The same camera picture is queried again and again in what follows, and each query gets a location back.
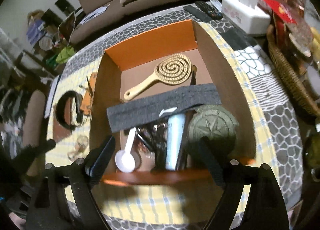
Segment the white plastic scoop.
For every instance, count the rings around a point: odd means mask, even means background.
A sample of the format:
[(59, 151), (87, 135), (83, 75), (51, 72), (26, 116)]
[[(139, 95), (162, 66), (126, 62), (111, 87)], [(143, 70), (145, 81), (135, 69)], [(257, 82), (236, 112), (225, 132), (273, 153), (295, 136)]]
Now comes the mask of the white plastic scoop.
[(131, 173), (135, 170), (135, 158), (131, 154), (132, 146), (136, 137), (136, 129), (132, 128), (129, 131), (125, 148), (119, 150), (115, 155), (115, 163), (117, 168), (123, 173)]

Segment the green compass plaque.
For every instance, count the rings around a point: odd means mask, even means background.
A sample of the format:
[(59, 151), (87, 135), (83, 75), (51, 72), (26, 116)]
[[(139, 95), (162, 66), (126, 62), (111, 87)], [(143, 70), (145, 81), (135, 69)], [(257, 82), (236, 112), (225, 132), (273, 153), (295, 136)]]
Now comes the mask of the green compass plaque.
[(222, 105), (201, 105), (188, 125), (188, 142), (195, 144), (207, 137), (217, 148), (230, 154), (236, 145), (237, 119)]

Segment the white tube bottle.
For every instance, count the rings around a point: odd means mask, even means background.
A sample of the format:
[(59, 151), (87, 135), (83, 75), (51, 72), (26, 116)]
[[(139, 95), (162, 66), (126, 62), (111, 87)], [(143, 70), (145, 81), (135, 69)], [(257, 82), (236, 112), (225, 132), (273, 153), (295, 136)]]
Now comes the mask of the white tube bottle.
[(180, 113), (168, 119), (166, 170), (176, 170), (185, 125), (185, 114)]

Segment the beige spiral hair brush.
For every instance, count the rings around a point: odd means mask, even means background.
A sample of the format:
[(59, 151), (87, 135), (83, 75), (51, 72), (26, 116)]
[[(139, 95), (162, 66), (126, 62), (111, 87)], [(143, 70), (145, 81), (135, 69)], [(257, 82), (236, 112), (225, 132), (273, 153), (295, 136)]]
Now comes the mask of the beige spiral hair brush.
[(190, 58), (182, 53), (173, 54), (163, 59), (154, 71), (145, 80), (130, 88), (124, 93), (124, 100), (130, 101), (146, 90), (154, 82), (174, 86), (184, 83), (189, 79), (192, 72), (192, 63)]

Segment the dark wooden brush pen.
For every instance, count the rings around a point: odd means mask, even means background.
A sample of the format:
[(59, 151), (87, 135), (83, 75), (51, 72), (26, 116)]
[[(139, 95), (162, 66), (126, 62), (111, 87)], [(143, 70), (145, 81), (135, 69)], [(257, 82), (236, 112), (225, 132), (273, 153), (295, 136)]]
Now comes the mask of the dark wooden brush pen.
[(190, 85), (195, 85), (196, 84), (196, 73), (197, 73), (197, 67), (195, 65), (192, 65), (191, 68), (191, 80), (190, 80)]

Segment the brown leather pouch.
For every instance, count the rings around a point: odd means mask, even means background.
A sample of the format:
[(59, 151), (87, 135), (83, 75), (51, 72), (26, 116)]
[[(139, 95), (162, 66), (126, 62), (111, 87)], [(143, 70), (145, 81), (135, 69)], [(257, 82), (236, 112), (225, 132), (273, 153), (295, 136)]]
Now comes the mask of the brown leather pouch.
[[(68, 100), (65, 105), (65, 121), (70, 124), (71, 123), (71, 100)], [(56, 105), (54, 106), (53, 109), (53, 139), (55, 140), (56, 143), (61, 142), (64, 138), (67, 138), (71, 135), (71, 131), (65, 129), (61, 124), (57, 121), (56, 119)]]

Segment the orange fabric pouch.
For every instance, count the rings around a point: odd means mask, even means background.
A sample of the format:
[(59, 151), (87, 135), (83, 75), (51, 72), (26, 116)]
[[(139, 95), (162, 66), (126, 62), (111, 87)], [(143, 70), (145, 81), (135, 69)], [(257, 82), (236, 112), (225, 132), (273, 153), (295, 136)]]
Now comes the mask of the orange fabric pouch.
[(80, 109), (83, 111), (85, 116), (90, 116), (93, 105), (93, 96), (95, 90), (95, 83), (97, 79), (97, 72), (91, 73), (90, 77), (87, 77), (87, 86), (84, 87), (85, 94), (81, 102)]

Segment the yellow plaid tablecloth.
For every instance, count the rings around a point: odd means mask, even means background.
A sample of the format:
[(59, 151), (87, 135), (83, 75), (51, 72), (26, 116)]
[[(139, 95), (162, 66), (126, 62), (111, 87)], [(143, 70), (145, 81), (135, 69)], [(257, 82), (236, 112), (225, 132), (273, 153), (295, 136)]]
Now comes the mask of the yellow plaid tablecloth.
[[(67, 65), (76, 68), (63, 75), (54, 103), (69, 90), (84, 94), (86, 77), (97, 72), (97, 98), (107, 105), (119, 103), (128, 88), (148, 75), (167, 55), (183, 52), (197, 66), (199, 83), (216, 85), (221, 101), (239, 122), (240, 147), (234, 154), (252, 167), (269, 164), (279, 172), (276, 151), (261, 102), (235, 52), (210, 24), (191, 20), (167, 24), (105, 46), (98, 54), (85, 51)], [(208, 220), (222, 189), (212, 179), (184, 181), (174, 185), (114, 186), (100, 183), (93, 196), (102, 213), (113, 218), (155, 225), (182, 225)]]

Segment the orange cardboard box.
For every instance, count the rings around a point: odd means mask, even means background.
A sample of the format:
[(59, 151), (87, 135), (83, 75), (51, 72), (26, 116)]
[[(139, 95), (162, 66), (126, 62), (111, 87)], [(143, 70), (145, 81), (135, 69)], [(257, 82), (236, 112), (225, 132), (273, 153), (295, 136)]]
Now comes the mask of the orange cardboard box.
[[(153, 73), (167, 56), (182, 53), (197, 67), (196, 83), (169, 86), (153, 82), (127, 101), (129, 88)], [(253, 115), (240, 77), (209, 35), (206, 23), (192, 20), (163, 25), (106, 49), (95, 81), (89, 145), (96, 148), (112, 135), (116, 149), (125, 145), (126, 133), (136, 125), (157, 121), (195, 106), (221, 105), (239, 123), (236, 145), (229, 157), (249, 164), (256, 155)]]

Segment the wicker basket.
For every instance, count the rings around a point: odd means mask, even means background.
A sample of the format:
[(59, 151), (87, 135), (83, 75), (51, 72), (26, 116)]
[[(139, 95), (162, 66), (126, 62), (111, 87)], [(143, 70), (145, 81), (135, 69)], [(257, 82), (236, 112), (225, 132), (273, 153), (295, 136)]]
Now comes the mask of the wicker basket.
[(293, 67), (276, 45), (274, 26), (272, 24), (270, 24), (267, 28), (266, 37), (268, 41), (270, 58), (284, 86), (302, 109), (312, 116), (319, 117), (319, 106), (312, 99), (311, 95), (308, 93), (298, 75), (294, 71)]

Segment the white tissue box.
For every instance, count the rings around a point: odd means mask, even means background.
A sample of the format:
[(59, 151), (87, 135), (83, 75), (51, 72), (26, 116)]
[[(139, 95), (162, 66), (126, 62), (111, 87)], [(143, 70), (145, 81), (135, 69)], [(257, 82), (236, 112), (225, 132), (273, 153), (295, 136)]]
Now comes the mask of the white tissue box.
[(258, 6), (251, 8), (239, 0), (222, 0), (222, 13), (248, 35), (266, 34), (271, 17)]

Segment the black remote control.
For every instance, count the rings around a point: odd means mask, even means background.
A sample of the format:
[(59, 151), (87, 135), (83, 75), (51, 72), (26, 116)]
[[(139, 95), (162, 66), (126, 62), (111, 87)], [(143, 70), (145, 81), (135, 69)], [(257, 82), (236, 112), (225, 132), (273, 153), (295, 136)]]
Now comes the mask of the black remote control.
[(223, 19), (223, 15), (216, 7), (210, 6), (204, 1), (196, 1), (196, 8), (192, 5), (186, 5), (183, 9), (198, 18), (202, 22), (219, 21)]

